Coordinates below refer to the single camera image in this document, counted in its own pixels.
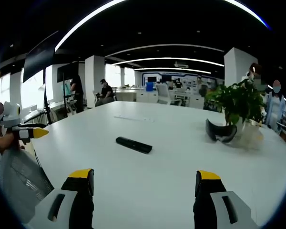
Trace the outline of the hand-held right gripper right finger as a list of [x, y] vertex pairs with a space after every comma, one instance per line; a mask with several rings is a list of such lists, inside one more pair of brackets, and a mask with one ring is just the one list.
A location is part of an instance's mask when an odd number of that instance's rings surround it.
[[212, 172], [196, 172], [193, 205], [196, 229], [257, 229], [250, 207]]

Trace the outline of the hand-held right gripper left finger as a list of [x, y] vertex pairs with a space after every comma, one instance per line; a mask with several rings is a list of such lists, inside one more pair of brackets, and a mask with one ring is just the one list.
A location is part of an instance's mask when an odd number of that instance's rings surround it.
[[94, 170], [76, 170], [60, 189], [54, 189], [36, 207], [27, 229], [91, 229], [94, 211]]

